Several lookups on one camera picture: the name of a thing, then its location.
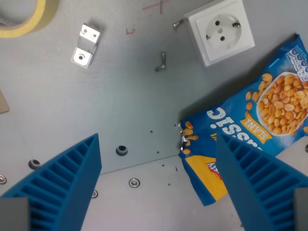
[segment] hole in surface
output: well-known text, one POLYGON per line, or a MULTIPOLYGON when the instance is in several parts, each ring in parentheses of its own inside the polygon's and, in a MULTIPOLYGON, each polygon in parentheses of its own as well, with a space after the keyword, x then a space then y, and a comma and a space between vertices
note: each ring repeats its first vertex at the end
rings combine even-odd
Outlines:
POLYGON ((38 160, 30 160, 28 162, 28 166, 31 169, 35 170, 35 169, 38 169, 40 167, 40 162, 38 160))
POLYGON ((124 145, 120 145, 116 148, 115 152, 119 156, 125 156, 128 153, 128 149, 124 145))
POLYGON ((120 151, 125 151, 125 150, 126 150, 126 147, 121 145, 121 146, 119 146, 119 150, 120 150, 120 151))
POLYGON ((137 182, 136 180, 132 180, 132 181, 131 181, 131 185, 132 185, 132 186, 136 186, 137 184, 138 184, 138 182, 137 182))

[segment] white surface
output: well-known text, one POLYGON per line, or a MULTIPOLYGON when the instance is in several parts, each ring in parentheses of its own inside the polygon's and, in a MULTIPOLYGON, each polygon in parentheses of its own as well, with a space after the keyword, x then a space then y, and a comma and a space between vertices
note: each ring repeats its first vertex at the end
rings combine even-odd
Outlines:
POLYGON ((242 0, 216 0, 186 13, 184 18, 195 49, 199 53, 198 56, 205 66, 255 46, 242 0), (223 15, 230 15, 230 18, 238 19, 241 27, 234 28, 232 23, 224 25, 223 21, 216 26, 214 19, 223 15), (212 33, 208 34, 209 28, 213 26, 211 24, 217 28, 215 36, 212 33), (220 28, 223 29, 221 34, 217 32, 220 28), (220 41, 221 36, 225 37, 224 41, 220 41))

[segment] metal bracket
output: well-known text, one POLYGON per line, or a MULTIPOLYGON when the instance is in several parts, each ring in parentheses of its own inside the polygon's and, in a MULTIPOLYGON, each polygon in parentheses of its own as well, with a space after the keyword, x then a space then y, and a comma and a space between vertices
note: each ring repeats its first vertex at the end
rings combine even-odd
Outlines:
POLYGON ((88 68, 97 48, 100 32, 85 24, 82 25, 78 45, 75 47, 71 61, 77 65, 88 68))

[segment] white electrical socket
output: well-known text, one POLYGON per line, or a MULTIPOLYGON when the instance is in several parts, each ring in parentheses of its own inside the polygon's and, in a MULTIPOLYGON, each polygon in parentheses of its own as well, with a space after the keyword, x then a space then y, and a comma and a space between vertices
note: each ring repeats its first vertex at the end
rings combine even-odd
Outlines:
POLYGON ((205 66, 255 46, 242 0, 215 0, 184 19, 205 66))

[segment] yellow label on bag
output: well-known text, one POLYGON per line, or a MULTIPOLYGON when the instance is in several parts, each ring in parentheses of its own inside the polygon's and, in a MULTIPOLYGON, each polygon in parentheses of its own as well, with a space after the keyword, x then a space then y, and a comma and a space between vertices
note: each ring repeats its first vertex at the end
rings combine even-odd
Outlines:
POLYGON ((227 194, 226 186, 223 183, 220 173, 216 167, 215 158, 193 155, 187 157, 185 160, 215 200, 219 200, 227 194))
POLYGON ((258 124, 249 114, 247 114, 246 119, 241 120, 241 123, 247 128, 255 137, 257 137, 262 144, 265 141, 272 139, 272 136, 268 131, 260 124, 258 124))

